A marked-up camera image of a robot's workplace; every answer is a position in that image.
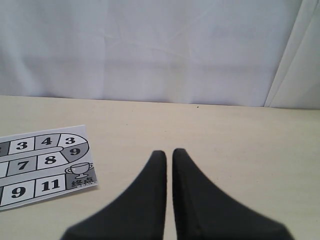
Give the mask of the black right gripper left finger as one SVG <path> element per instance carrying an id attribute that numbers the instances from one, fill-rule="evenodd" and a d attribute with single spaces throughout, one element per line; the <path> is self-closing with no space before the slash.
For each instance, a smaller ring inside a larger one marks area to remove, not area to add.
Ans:
<path id="1" fill-rule="evenodd" d="M 63 240 L 161 240 L 167 206 L 167 158 L 155 150 L 146 165 L 113 202 L 69 227 Z"/>

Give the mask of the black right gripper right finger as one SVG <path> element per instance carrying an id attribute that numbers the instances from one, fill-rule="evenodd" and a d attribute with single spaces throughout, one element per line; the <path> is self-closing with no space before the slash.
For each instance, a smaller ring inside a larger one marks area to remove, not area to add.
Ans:
<path id="1" fill-rule="evenodd" d="M 187 151 L 172 154 L 172 200 L 179 240 L 292 240 L 286 226 L 241 204 L 197 167 Z"/>

